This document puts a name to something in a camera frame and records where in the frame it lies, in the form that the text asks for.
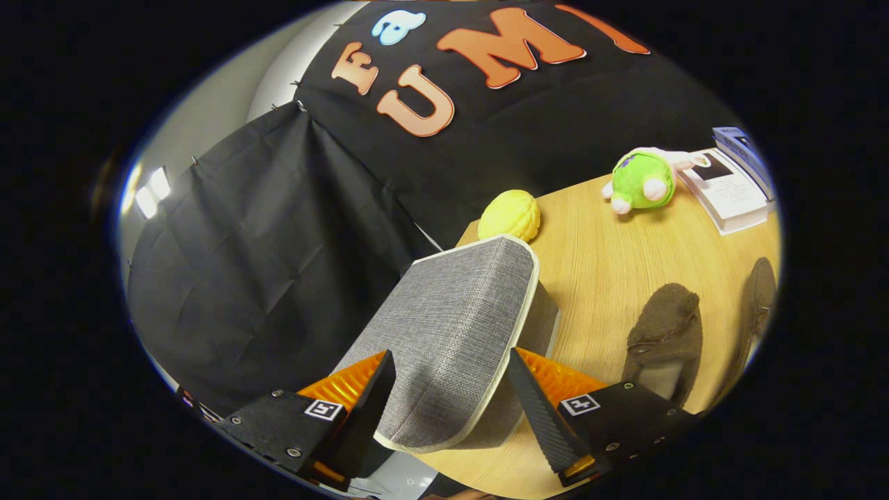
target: stuffed toy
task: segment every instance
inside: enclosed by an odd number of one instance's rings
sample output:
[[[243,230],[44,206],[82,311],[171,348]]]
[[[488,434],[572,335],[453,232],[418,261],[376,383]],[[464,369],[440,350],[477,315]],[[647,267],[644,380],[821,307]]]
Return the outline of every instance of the stuffed toy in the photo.
[[[482,213],[478,239],[506,233],[531,241],[540,226],[541,210],[534,196],[523,190],[509,190],[496,197]]]
[[[658,148],[636,148],[614,167],[612,179],[602,188],[616,214],[634,208],[664,206],[676,192],[676,172],[695,166],[710,166],[703,155]]]

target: gray fabric box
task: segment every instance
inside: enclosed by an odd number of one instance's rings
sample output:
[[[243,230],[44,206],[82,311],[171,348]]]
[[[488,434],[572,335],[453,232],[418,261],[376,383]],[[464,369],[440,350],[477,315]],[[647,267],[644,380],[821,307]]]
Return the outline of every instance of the gray fabric box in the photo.
[[[515,431],[522,408],[504,377],[509,349],[548,356],[560,315],[539,274],[532,249],[509,235],[413,263],[334,369],[392,350],[381,445],[494,448]]]

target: green plush toy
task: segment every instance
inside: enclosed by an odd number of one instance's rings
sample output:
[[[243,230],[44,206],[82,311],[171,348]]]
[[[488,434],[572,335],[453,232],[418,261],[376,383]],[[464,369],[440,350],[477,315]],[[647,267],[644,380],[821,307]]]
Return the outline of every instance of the green plush toy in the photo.
[[[707,157],[683,151],[636,148],[614,167],[612,179],[602,188],[602,196],[611,199],[616,214],[664,206],[676,192],[676,171],[696,165],[707,167],[710,162]]]

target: letter m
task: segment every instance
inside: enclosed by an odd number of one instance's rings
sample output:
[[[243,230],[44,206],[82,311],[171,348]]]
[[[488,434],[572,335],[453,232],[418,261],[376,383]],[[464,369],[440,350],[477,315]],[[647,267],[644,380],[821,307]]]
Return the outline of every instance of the letter m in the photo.
[[[475,64],[487,75],[489,88],[499,89],[520,76],[516,68],[506,68],[496,59],[507,60],[526,69],[537,69],[537,60],[528,44],[541,53],[543,62],[558,64],[579,59],[587,51],[567,43],[558,35],[528,17],[524,9],[507,7],[491,12],[491,20],[499,35],[458,28],[438,40],[439,50],[455,51]]]

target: orange letter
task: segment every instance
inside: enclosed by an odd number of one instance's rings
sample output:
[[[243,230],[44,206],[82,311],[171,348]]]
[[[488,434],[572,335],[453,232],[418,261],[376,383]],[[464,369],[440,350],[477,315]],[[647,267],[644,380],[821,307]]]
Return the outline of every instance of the orange letter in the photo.
[[[429,99],[436,109],[431,115],[424,118],[414,113],[413,109],[408,108],[398,99],[398,91],[394,90],[383,95],[377,104],[377,111],[382,115],[391,116],[406,131],[417,137],[429,137],[441,132],[451,123],[453,101],[442,89],[421,75],[421,70],[421,67],[414,64],[398,77],[398,84],[403,87],[410,85],[417,92],[423,94],[426,99]]]
[[[587,51],[559,38],[517,7],[491,12],[491,20],[499,35],[459,28],[438,40],[437,47],[443,51],[459,52],[469,59],[488,76],[487,85],[492,89],[509,85],[522,76],[518,69],[504,68],[494,59],[495,56],[523,68],[537,69],[537,60],[531,54],[529,43],[541,51],[541,59],[549,64],[587,55]]]
[[[620,47],[622,50],[624,50],[626,52],[643,53],[643,54],[652,53],[651,51],[649,51],[648,49],[643,47],[641,44],[637,44],[636,42],[630,40],[626,35],[624,35],[620,31],[618,31],[617,29],[614,29],[614,28],[608,26],[607,24],[603,23],[601,20],[598,20],[585,12],[578,11],[577,9],[575,9],[573,7],[569,7],[568,5],[556,5],[556,8],[561,9],[565,12],[570,12],[570,13],[574,14],[575,16],[585,20],[589,24],[593,25],[594,28],[596,28],[599,31],[608,35],[608,37],[614,41],[615,45],[617,45],[618,47]]]
[[[366,69],[364,64],[371,63],[371,56],[363,52],[355,52],[361,48],[361,42],[352,42],[346,45],[346,50],[340,56],[340,60],[333,67],[331,78],[342,78],[358,88],[358,93],[365,95],[371,90],[373,80],[377,78],[380,69],[376,66]]]

